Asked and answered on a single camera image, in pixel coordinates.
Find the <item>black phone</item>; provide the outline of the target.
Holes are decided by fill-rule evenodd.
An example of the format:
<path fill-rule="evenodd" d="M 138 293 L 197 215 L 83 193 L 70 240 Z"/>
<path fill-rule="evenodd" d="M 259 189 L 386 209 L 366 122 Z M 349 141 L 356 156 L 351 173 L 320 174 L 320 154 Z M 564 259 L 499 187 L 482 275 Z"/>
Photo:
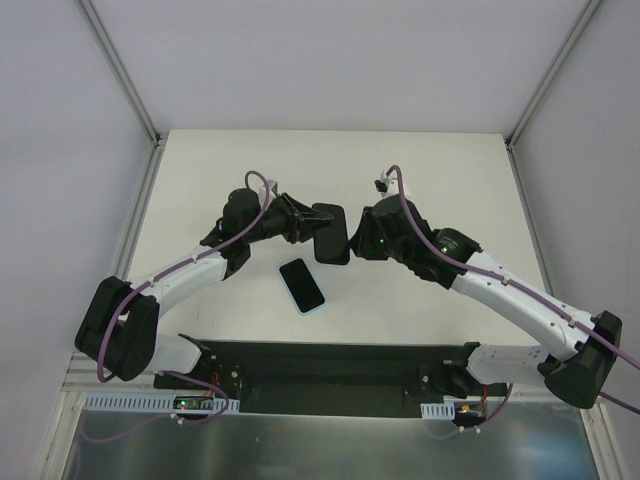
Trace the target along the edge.
<path fill-rule="evenodd" d="M 315 203 L 312 207 L 332 216 L 330 224 L 314 234 L 315 260 L 325 265 L 347 265 L 350 261 L 350 248 L 344 209 L 328 203 Z"/>

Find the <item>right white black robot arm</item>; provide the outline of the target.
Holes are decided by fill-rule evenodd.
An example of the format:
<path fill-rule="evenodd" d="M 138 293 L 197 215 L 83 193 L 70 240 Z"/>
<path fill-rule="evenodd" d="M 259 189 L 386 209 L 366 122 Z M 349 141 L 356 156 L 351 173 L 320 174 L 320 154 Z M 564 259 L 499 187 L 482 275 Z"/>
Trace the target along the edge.
<path fill-rule="evenodd" d="M 397 195 L 364 207 L 350 247 L 366 260 L 393 259 L 418 278 L 488 307 L 536 340 L 529 347 L 475 346 L 450 369 L 457 392 L 469 395 L 494 383 L 543 385 L 581 409 L 600 396 L 622 333 L 613 313 L 590 314 L 538 290 L 461 232 L 431 229 Z"/>

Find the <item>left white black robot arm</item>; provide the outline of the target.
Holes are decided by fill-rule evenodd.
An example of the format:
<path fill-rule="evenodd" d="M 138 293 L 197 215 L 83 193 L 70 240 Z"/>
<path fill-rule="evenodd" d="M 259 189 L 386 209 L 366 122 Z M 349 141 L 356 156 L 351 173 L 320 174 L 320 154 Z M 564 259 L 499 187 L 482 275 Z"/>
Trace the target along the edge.
<path fill-rule="evenodd" d="M 310 240 L 333 215 L 308 207 L 286 193 L 265 197 L 233 191 L 221 218 L 190 253 L 137 280 L 103 280 L 76 334 L 75 346 L 97 363 L 99 381 L 130 381 L 146 370 L 176 372 L 188 388 L 211 377 L 204 348 L 180 334 L 158 333 L 161 317 L 200 290 L 221 283 L 249 260 L 253 243 L 276 236 L 291 244 Z"/>

